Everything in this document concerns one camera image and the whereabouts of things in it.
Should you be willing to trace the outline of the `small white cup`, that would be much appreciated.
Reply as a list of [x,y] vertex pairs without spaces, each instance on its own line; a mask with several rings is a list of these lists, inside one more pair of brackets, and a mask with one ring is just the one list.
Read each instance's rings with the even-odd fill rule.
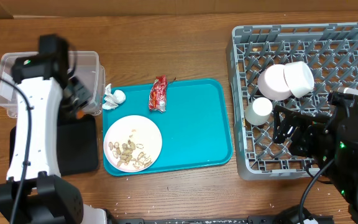
[[247,106],[245,119],[254,126],[260,126],[268,120],[272,110],[272,102],[268,98],[260,97]]

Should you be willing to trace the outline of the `white tissue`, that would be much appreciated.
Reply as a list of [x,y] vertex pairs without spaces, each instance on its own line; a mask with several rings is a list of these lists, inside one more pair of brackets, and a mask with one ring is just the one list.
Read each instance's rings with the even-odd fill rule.
[[120,104],[123,104],[125,100],[125,93],[121,90],[115,90],[114,92],[112,92],[111,84],[109,83],[105,87],[104,103],[102,105],[102,109],[115,110]]

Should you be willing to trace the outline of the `white bowl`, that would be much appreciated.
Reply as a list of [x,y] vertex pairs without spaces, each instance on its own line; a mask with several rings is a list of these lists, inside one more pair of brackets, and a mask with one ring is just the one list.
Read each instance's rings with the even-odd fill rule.
[[284,77],[291,93],[296,98],[301,98],[314,89],[314,77],[305,62],[286,64],[284,66]]

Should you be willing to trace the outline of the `red snack wrapper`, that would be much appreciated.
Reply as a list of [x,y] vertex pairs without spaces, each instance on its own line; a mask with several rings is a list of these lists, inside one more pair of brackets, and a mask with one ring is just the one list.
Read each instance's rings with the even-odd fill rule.
[[150,111],[166,112],[167,107],[167,87],[176,81],[176,77],[168,82],[165,75],[155,78],[152,89],[149,93],[148,107]]

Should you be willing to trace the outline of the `orange carrot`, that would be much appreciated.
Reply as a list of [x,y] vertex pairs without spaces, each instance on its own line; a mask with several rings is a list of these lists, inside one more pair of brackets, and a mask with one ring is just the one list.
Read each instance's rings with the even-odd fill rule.
[[76,118],[77,118],[77,119],[81,119],[84,115],[85,115],[85,114],[84,114],[83,111],[78,111],[78,112],[76,113]]

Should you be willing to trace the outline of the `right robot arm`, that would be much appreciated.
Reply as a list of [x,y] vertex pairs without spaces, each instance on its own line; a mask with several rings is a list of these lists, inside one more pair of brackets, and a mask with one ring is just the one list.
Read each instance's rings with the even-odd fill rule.
[[358,223],[358,90],[331,91],[328,104],[334,107],[331,116],[310,116],[283,106],[273,109],[273,141],[281,144],[290,139],[292,155],[312,158],[319,167],[299,205],[281,213],[277,222],[319,223],[304,204],[311,188],[325,176],[349,204],[351,218]]

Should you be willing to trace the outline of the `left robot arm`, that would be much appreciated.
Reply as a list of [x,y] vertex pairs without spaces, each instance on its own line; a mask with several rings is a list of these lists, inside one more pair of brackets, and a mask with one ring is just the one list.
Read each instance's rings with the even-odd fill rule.
[[10,223],[113,223],[111,213],[84,203],[61,177],[58,143],[65,142],[70,167],[97,168],[96,122],[78,117],[92,94],[75,77],[70,44],[55,34],[39,39],[34,56],[19,57],[9,85],[17,93],[14,150],[0,184],[0,212]]

